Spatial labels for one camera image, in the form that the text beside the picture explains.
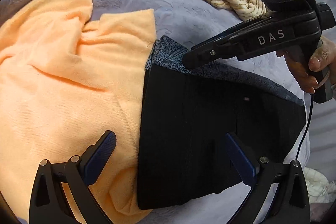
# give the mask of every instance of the hand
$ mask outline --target hand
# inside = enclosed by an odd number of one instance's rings
[[[336,83],[336,44],[325,37],[321,37],[323,44],[317,48],[309,60],[309,69],[311,71],[321,71],[326,66],[330,69],[330,82]],[[315,77],[308,74],[305,67],[296,61],[293,61],[286,51],[277,51],[277,56],[284,56],[289,71],[299,83],[300,88],[307,93],[315,93],[314,88],[318,86]]]

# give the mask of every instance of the peach fabric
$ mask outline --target peach fabric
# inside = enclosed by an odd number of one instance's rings
[[[0,191],[27,221],[39,162],[81,155],[105,130],[117,146],[93,195],[115,224],[150,212],[137,206],[136,172],[154,13],[88,22],[92,8],[92,0],[33,0],[0,28]]]

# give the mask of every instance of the black handle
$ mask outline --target black handle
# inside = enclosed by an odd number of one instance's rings
[[[309,75],[312,75],[316,78],[318,83],[326,77],[328,74],[329,68],[325,68],[319,72],[313,72],[309,69],[308,63],[310,57],[313,55],[314,51],[322,45],[323,41],[311,42],[311,43],[302,43],[300,45],[292,46],[287,49],[290,57],[296,61],[300,62],[306,69]],[[315,90],[314,102],[318,104],[325,103],[331,100],[333,97],[333,91],[331,89],[331,83],[328,79],[320,88]]]

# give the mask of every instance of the folded black garment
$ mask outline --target folded black garment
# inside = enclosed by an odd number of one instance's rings
[[[154,56],[173,56],[168,62],[179,67],[182,48],[173,54],[155,48]],[[283,162],[306,123],[305,107],[294,100],[180,71],[155,62],[146,71],[137,178],[143,210],[181,205],[240,183],[224,149],[226,132],[236,133],[256,157]]]

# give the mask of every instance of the screw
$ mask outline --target screw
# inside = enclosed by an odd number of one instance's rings
[[[73,156],[72,158],[71,158],[71,162],[73,162],[73,163],[76,163],[76,162],[78,162],[79,161],[79,156]]]
[[[269,163],[269,159],[268,159],[267,157],[261,157],[261,158],[260,158],[260,161],[261,161],[262,163],[264,163],[264,164]]]
[[[45,166],[47,163],[48,163],[47,160],[41,160],[40,165],[41,165],[41,166]]]
[[[292,163],[293,163],[293,165],[294,165],[295,167],[299,167],[299,166],[300,166],[300,163],[299,163],[298,160],[293,160]]]

